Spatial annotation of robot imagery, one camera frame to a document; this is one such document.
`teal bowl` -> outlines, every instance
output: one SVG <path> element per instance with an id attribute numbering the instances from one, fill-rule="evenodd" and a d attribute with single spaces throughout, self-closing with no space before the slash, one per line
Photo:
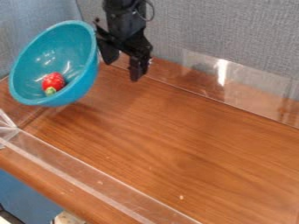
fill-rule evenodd
<path id="1" fill-rule="evenodd" d="M 57 107 L 74 102 L 88 91 L 98 72 L 97 44 L 92 27 L 65 21 L 47 28 L 22 49 L 9 73 L 9 92 L 25 105 Z M 42 92 L 42 78 L 58 72 L 65 87 Z"/>

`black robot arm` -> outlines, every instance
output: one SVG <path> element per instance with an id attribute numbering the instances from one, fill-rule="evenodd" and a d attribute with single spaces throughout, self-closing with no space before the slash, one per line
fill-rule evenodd
<path id="1" fill-rule="evenodd" d="M 105 31 L 97 27 L 97 47 L 104 62 L 109 65 L 117 60 L 118 51 L 129 56 L 130 81 L 137 81 L 146 73 L 153 47 L 148 42 L 144 30 L 145 22 L 153 19 L 154 7 L 149 0 L 102 0 L 102 9 L 106 13 Z M 145 18 L 145 6 L 153 9 L 152 17 Z"/>

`wooden table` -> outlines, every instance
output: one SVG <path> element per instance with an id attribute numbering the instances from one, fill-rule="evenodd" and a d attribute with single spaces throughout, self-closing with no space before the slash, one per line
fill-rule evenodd
<path id="1" fill-rule="evenodd" d="M 101 65 L 86 96 L 62 108 L 18 105 L 2 83 L 0 105 L 9 104 L 5 112 L 23 131 L 197 222 L 299 223 L 299 130 L 185 91 L 201 80 L 220 100 L 225 89 L 209 75 L 193 71 L 165 81 L 184 89 L 153 80 L 178 67 L 158 59 L 156 65 L 152 79 L 137 83 L 121 62 Z M 258 101 L 260 115 L 296 118 L 294 110 L 273 107 L 280 97 L 230 85 L 254 93 L 242 102 Z M 90 223 L 137 223 L 9 148 L 0 167 Z"/>

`bowl rim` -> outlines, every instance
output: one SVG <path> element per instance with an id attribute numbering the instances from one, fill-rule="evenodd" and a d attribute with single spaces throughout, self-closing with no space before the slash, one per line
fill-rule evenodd
<path id="1" fill-rule="evenodd" d="M 61 26 L 65 26 L 65 25 L 77 25 L 77 26 L 82 27 L 85 29 L 85 31 L 88 32 L 88 35 L 89 35 L 89 38 L 90 38 L 90 48 L 89 48 L 88 60 L 86 60 L 86 63 L 84 65 L 84 67 L 82 67 L 82 72 L 78 75 L 77 79 L 74 81 L 72 81 L 66 85 L 66 87 L 64 87 L 54 95 L 43 96 L 41 98 L 37 98 L 37 99 L 23 98 L 14 90 L 14 69 L 17 67 L 18 60 L 23 56 L 23 53 L 26 52 L 26 50 L 31 47 L 31 45 L 35 42 L 35 40 L 41 36 L 43 36 L 49 31 L 51 31 L 57 27 L 61 27 Z M 66 20 L 66 21 L 62 21 L 62 22 L 49 26 L 42 32 L 39 32 L 39 34 L 37 34 L 37 36 L 34 36 L 34 38 L 25 45 L 25 47 L 22 48 L 21 52 L 18 53 L 18 56 L 14 59 L 11 70 L 9 72 L 9 75 L 7 75 L 9 90 L 10 90 L 10 94 L 11 94 L 13 98 L 19 103 L 22 103 L 25 105 L 42 105 L 42 104 L 46 104 L 46 103 L 50 103 L 51 101 L 54 101 L 54 99 L 57 97 L 60 97 L 61 95 L 64 95 L 66 92 L 70 91 L 72 86 L 76 85 L 76 83 L 82 79 L 84 73 L 86 72 L 86 69 L 88 69 L 88 67 L 89 67 L 89 65 L 92 63 L 92 60 L 94 58 L 94 55 L 97 53 L 96 50 L 97 50 L 97 44 L 96 44 L 94 30 L 93 30 L 93 28 L 92 28 L 92 26 L 89 24 L 86 24 L 85 22 L 82 22 L 80 20 Z"/>

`red strawberry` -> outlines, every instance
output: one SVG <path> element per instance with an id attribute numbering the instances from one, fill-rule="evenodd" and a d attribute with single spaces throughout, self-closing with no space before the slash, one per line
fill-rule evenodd
<path id="1" fill-rule="evenodd" d="M 53 95 L 64 88 L 65 81 L 60 73 L 49 73 L 41 81 L 41 89 L 46 96 Z"/>

